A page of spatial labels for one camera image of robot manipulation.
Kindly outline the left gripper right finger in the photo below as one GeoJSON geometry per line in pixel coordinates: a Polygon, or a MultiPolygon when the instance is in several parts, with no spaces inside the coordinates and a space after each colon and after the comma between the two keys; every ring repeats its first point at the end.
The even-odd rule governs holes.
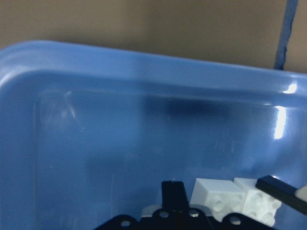
{"type": "Polygon", "coordinates": [[[173,182],[173,208],[177,211],[185,211],[189,208],[189,201],[183,182],[173,182]]]}

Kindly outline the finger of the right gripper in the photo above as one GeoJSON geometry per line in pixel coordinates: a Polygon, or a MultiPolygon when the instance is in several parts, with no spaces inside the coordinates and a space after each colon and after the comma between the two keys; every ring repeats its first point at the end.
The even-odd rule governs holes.
{"type": "Polygon", "coordinates": [[[296,196],[297,188],[270,175],[257,179],[255,187],[303,215],[307,214],[307,202],[296,196]]]}

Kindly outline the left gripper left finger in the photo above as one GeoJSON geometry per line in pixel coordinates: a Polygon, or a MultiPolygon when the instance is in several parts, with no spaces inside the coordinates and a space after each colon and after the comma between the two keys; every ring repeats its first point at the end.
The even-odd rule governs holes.
{"type": "Polygon", "coordinates": [[[162,207],[166,210],[172,209],[172,181],[162,182],[162,207]]]}

